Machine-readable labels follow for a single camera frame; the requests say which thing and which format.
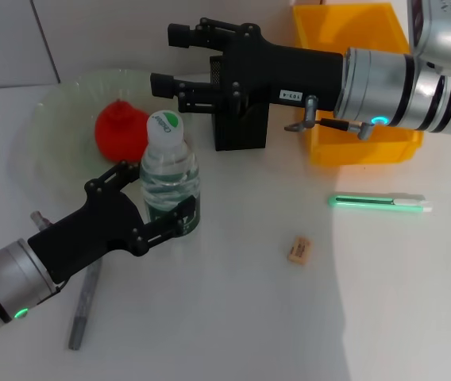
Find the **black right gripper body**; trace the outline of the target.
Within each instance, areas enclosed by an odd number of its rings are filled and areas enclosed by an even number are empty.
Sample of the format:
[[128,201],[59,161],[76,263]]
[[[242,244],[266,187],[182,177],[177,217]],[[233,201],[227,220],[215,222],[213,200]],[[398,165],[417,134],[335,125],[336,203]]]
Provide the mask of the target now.
[[260,27],[218,23],[221,61],[219,114],[242,115],[256,104],[304,107],[305,97],[331,111],[342,89],[344,56],[273,44]]

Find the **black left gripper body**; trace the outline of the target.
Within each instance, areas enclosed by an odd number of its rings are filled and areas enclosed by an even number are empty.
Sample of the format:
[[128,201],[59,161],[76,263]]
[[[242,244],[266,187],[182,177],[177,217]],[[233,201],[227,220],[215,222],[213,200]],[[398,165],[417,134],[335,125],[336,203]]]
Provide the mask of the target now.
[[94,184],[86,184],[87,200],[81,208],[28,239],[55,283],[70,279],[108,252],[125,250],[134,256],[147,252],[141,237],[144,223],[121,192],[125,185],[113,180]]

